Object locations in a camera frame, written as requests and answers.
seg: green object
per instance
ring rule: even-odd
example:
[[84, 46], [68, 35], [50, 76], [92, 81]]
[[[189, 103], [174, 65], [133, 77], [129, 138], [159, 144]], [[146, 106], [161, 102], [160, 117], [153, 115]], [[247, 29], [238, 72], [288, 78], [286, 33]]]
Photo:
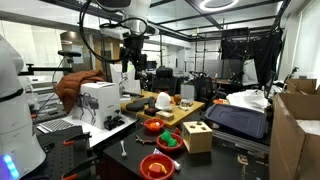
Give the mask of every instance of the green object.
[[177, 140], [173, 139], [170, 132], [166, 130], [161, 134], [161, 139], [165, 142], [167, 142], [168, 147], [175, 147], [177, 146]]

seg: laptop keyboard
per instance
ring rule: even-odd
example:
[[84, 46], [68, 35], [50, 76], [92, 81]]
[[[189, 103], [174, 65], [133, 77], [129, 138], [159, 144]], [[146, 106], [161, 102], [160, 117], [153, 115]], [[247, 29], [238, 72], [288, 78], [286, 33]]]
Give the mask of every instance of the laptop keyboard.
[[73, 127], [75, 125], [71, 124], [67, 121], [58, 119], [58, 120], [52, 120], [52, 121], [40, 123], [39, 126], [41, 126], [42, 128], [44, 128], [50, 132], [54, 132], [54, 131], [58, 131], [58, 130], [67, 129], [67, 128]]

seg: blue light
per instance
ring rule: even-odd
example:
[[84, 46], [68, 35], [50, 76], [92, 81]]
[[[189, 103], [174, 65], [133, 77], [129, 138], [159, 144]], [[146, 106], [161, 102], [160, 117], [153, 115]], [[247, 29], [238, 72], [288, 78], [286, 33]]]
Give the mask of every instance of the blue light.
[[3, 156], [3, 160], [6, 164], [8, 164], [9, 162], [12, 162], [12, 159], [9, 155]]
[[16, 166], [14, 166], [13, 163], [7, 164], [7, 167], [9, 170], [16, 169]]
[[18, 179], [19, 177], [19, 173], [18, 171], [15, 169], [14, 171], [10, 171], [11, 173], [11, 176], [14, 178], [14, 179]]
[[5, 155], [5, 156], [3, 156], [3, 160], [6, 163], [7, 168], [9, 169], [12, 178], [18, 179], [19, 172], [18, 172], [16, 166], [14, 165], [12, 158], [9, 155]]

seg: wooden box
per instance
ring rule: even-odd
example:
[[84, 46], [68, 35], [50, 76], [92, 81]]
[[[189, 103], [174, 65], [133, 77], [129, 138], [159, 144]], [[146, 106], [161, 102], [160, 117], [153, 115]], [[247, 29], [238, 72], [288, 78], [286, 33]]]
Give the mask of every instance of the wooden box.
[[189, 153], [211, 151], [212, 130], [202, 121], [184, 122], [182, 139]]
[[172, 113], [168, 113], [166, 111], [159, 111], [156, 113], [156, 117], [165, 121], [172, 121], [174, 119], [174, 115]]

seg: black table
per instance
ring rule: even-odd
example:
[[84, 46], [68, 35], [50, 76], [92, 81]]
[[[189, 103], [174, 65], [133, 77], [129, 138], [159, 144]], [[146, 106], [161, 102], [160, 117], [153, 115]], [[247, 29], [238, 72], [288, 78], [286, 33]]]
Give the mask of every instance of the black table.
[[[38, 141], [41, 146], [50, 147], [44, 162], [34, 171], [23, 177], [23, 180], [56, 180], [82, 161], [88, 158], [87, 142], [84, 140], [75, 141], [72, 146], [64, 146], [63, 141], [76, 135], [82, 134], [81, 126], [71, 127], [65, 130], [55, 131], [47, 134], [39, 134]], [[78, 179], [89, 180], [92, 178], [89, 168], [79, 172]]]
[[[104, 150], [108, 161], [105, 164], [108, 179], [140, 179], [141, 160], [152, 154], [157, 146], [139, 144], [135, 142], [135, 135], [151, 140], [155, 140], [158, 136], [158, 134], [150, 134], [145, 128], [140, 128], [123, 139], [128, 154], [126, 158], [121, 156], [120, 142]], [[267, 157], [264, 159], [252, 157], [246, 151], [237, 149], [233, 144], [218, 138], [213, 138], [212, 150], [208, 153], [189, 154], [184, 147], [179, 152], [165, 154], [181, 164], [181, 170], [176, 171], [173, 176], [174, 180], [269, 179], [269, 167], [265, 165]], [[238, 155], [247, 156], [249, 165], [239, 163]]]

